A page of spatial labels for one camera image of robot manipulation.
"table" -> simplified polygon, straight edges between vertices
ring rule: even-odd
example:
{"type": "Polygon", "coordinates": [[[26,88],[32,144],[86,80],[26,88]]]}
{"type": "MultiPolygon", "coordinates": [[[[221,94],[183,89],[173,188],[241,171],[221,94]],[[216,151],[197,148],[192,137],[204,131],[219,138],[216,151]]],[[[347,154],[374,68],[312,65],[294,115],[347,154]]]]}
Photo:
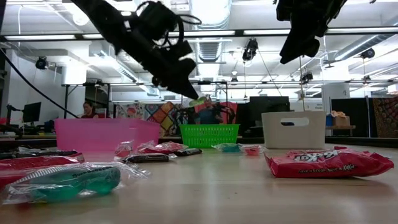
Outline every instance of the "table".
{"type": "MultiPolygon", "coordinates": [[[[398,151],[353,146],[398,158],[398,151]]],[[[271,154],[285,151],[276,150],[271,154]]],[[[275,179],[263,157],[205,151],[143,164],[152,177],[81,202],[0,208],[0,223],[397,223],[398,170],[360,179],[275,179]]]]}
{"type": "Polygon", "coordinates": [[[348,126],[326,126],[326,130],[349,130],[349,135],[353,136],[353,130],[355,129],[355,125],[348,125],[348,126]]]}

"cardboard box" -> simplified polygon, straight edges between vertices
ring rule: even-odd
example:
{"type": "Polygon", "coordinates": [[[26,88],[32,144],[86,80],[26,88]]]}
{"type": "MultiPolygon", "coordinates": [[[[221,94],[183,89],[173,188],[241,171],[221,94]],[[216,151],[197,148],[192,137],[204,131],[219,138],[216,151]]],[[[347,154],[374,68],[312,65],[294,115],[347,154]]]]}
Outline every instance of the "cardboard box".
{"type": "Polygon", "coordinates": [[[349,122],[349,116],[344,117],[334,117],[333,118],[333,125],[334,126],[350,126],[351,123],[349,122]]]}

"ceiling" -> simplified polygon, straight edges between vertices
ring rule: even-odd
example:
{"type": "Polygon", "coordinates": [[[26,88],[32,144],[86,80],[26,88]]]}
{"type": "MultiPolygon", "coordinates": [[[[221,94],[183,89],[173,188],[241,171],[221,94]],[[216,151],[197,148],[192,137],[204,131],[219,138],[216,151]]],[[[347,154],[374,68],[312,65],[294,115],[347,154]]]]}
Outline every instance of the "ceiling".
{"type": "MultiPolygon", "coordinates": [[[[74,21],[74,16],[71,13],[72,9],[69,4],[62,4],[59,0],[47,1],[45,4],[38,5],[23,5],[17,4],[18,0],[9,0],[6,6],[6,13],[4,16],[4,22],[2,25],[1,35],[16,35],[16,34],[62,34],[62,33],[97,33],[93,25],[88,22],[86,25],[79,26],[74,21]]],[[[166,4],[176,12],[180,14],[186,14],[189,9],[188,0],[169,0],[164,1],[166,4]]],[[[211,7],[210,0],[203,0],[203,4],[209,4],[211,7]]],[[[139,3],[139,0],[132,2],[113,2],[116,7],[120,7],[123,10],[134,9],[139,3]]],[[[367,0],[348,0],[347,4],[342,8],[337,19],[332,20],[329,27],[378,27],[383,26],[389,19],[398,16],[398,1],[393,0],[377,0],[374,4],[369,4],[367,0]]],[[[279,22],[276,19],[275,5],[272,5],[270,0],[233,0],[231,6],[231,12],[229,16],[229,29],[278,29],[278,28],[290,28],[289,22],[279,22]]],[[[194,27],[186,26],[186,29],[194,29],[194,27]]],[[[269,81],[271,78],[268,75],[271,73],[271,77],[276,81],[290,81],[295,79],[299,80],[300,77],[300,60],[301,65],[305,65],[311,60],[306,67],[303,67],[302,72],[311,71],[314,74],[314,80],[329,79],[324,77],[325,65],[321,64],[321,61],[326,59],[323,56],[324,51],[336,52],[343,49],[347,45],[351,44],[355,40],[360,39],[361,35],[333,35],[326,36],[324,39],[320,39],[321,47],[318,53],[318,58],[311,59],[309,57],[298,58],[289,62],[286,65],[279,63],[280,56],[279,51],[281,50],[285,37],[258,37],[257,41],[259,44],[259,54],[257,54],[251,62],[251,66],[243,67],[243,63],[239,58],[241,57],[242,48],[248,42],[247,37],[233,37],[225,38],[228,42],[223,44],[222,54],[220,61],[220,69],[218,70],[218,76],[214,77],[214,80],[230,80],[232,71],[236,71],[236,76],[239,81],[244,81],[246,74],[246,81],[269,81]]],[[[104,80],[120,82],[120,73],[118,73],[114,66],[110,63],[103,63],[102,59],[99,59],[94,54],[98,54],[98,49],[104,49],[108,52],[109,46],[105,41],[92,41],[90,42],[90,56],[87,57],[87,61],[90,63],[91,68],[88,70],[88,78],[102,78],[104,80]]],[[[30,49],[49,49],[51,47],[56,48],[74,48],[73,42],[24,42],[21,44],[21,48],[27,47],[30,49]]],[[[344,66],[349,68],[349,79],[360,80],[364,77],[364,73],[371,73],[376,70],[382,71],[383,68],[392,66],[398,63],[396,60],[397,52],[391,52],[398,49],[398,35],[391,37],[390,39],[381,42],[380,44],[373,47],[376,51],[376,56],[371,62],[366,62],[365,70],[361,66],[364,62],[361,58],[349,58],[343,62],[333,64],[336,67],[344,66]]],[[[119,58],[120,62],[123,63],[128,70],[134,72],[140,79],[140,82],[149,82],[151,75],[144,71],[142,67],[134,61],[131,57],[119,58]]],[[[196,58],[195,53],[191,55],[192,58],[196,58]]],[[[195,70],[190,78],[192,80],[198,80],[203,76],[198,70],[195,70]]],[[[398,76],[397,70],[389,70],[387,73],[382,73],[374,79],[387,80],[390,78],[396,78],[398,76]]],[[[384,88],[386,84],[378,84],[373,87],[384,88]]],[[[263,88],[264,93],[267,91],[272,92],[271,88],[274,85],[235,85],[230,86],[231,88],[263,88]]],[[[352,84],[352,87],[361,87],[360,84],[352,84]]],[[[292,88],[298,90],[298,85],[284,85],[283,88],[292,88]]],[[[142,91],[137,87],[119,87],[114,88],[114,91],[142,91]]]]}

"computer monitor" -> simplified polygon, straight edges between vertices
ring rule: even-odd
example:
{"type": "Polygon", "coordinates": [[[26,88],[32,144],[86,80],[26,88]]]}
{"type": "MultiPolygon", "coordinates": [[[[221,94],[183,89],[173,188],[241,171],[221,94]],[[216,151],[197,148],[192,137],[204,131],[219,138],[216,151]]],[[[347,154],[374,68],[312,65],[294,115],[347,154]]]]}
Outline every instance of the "computer monitor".
{"type": "Polygon", "coordinates": [[[25,105],[24,110],[22,110],[24,123],[39,121],[41,107],[42,102],[25,105]]]}
{"type": "Polygon", "coordinates": [[[288,96],[251,96],[249,104],[251,118],[255,121],[261,121],[262,113],[290,111],[288,96]]]}

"white storage box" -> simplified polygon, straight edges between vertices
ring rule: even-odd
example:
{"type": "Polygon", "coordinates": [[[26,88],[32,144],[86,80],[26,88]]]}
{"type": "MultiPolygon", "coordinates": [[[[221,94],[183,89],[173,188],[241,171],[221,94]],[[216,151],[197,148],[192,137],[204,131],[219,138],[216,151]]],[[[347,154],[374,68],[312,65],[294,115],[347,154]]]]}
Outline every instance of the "white storage box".
{"type": "Polygon", "coordinates": [[[262,128],[268,149],[323,149],[326,112],[263,113],[262,128]],[[294,126],[284,126],[281,122],[294,126]]]}

